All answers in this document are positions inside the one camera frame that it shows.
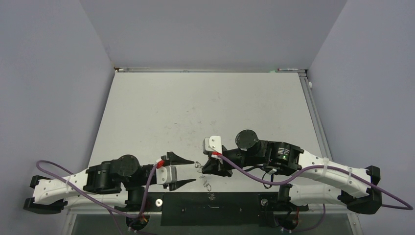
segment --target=metal chain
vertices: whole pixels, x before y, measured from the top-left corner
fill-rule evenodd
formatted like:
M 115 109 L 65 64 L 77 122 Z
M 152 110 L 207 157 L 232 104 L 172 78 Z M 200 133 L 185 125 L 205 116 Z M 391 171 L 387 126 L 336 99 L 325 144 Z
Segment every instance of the metal chain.
M 197 172 L 201 174 L 201 176 L 199 176 L 199 179 L 203 179 L 206 177 L 202 174 L 202 167 L 203 165 L 200 164 L 200 162 L 195 162 L 195 168 L 198 168 Z M 208 180 L 206 179 L 203 180 L 203 187 L 205 187 L 208 192 L 212 191 L 212 186 L 208 183 Z

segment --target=white tabletop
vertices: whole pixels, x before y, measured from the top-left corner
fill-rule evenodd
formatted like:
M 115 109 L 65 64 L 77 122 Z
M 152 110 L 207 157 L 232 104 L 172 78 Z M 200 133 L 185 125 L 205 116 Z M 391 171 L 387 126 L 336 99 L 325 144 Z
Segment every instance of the white tabletop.
M 205 164 L 205 137 L 218 135 L 227 149 L 235 136 L 254 130 L 261 140 L 284 141 L 321 156 L 297 73 L 118 72 L 115 74 L 89 166 L 136 156 L 152 164 L 167 151 Z M 251 171 L 261 177 L 263 171 Z M 193 165 L 178 166 L 178 178 L 199 178 Z M 285 179 L 275 177 L 275 181 Z M 266 190 L 236 170 L 231 178 L 208 175 L 177 191 Z M 297 178 L 295 184 L 316 184 Z M 165 191 L 151 186 L 150 191 Z

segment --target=marker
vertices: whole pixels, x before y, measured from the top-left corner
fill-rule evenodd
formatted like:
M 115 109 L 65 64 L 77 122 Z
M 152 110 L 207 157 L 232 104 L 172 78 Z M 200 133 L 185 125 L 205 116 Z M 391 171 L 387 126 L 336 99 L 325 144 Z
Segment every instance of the marker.
M 277 69 L 278 71 L 299 71 L 299 69 Z

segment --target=wall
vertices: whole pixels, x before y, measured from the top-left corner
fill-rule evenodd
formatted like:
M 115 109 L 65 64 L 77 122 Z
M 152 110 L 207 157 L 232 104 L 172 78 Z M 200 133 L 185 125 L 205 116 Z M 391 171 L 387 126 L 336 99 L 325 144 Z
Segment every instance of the wall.
M 22 209 L 35 163 L 87 166 L 114 69 L 78 0 L 2 1 L 0 32 L 0 233 L 60 234 Z
M 412 205 L 414 12 L 410 0 L 349 0 L 308 72 L 333 159 L 380 167 L 380 186 Z M 359 218 L 366 235 L 414 233 L 413 211 L 381 208 Z
M 81 0 L 117 67 L 308 68 L 346 0 Z

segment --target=metal frame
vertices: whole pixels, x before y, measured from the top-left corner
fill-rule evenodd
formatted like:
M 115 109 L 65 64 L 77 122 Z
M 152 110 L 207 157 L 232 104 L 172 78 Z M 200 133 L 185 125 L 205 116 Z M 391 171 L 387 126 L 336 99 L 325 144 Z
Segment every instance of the metal frame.
M 198 70 L 198 69 L 150 69 L 150 68 L 116 68 L 116 72 L 268 72 L 268 71 L 233 71 L 233 70 Z M 323 130 L 323 125 L 320 120 L 320 116 L 317 112 L 316 104 L 314 102 L 311 88 L 309 86 L 309 81 L 305 70 L 293 71 L 299 74 L 300 83 L 303 89 L 305 101 L 310 112 L 311 120 L 316 132 L 317 141 L 323 157 L 333 160 L 328 142 Z M 306 213 L 322 213 L 323 208 L 320 205 L 312 205 L 309 207 L 310 210 Z M 77 214 L 105 214 L 106 209 L 100 207 L 89 207 L 89 208 L 74 208 L 68 211 L 68 215 L 65 220 L 64 227 L 62 229 L 62 235 L 70 235 L 76 220 Z M 326 207 L 326 213 L 344 213 L 345 208 L 338 205 L 330 205 Z M 161 212 L 145 212 L 144 214 L 161 214 Z M 359 218 L 356 213 L 347 213 L 349 219 L 350 227 L 354 235 L 363 235 L 363 230 L 359 221 Z

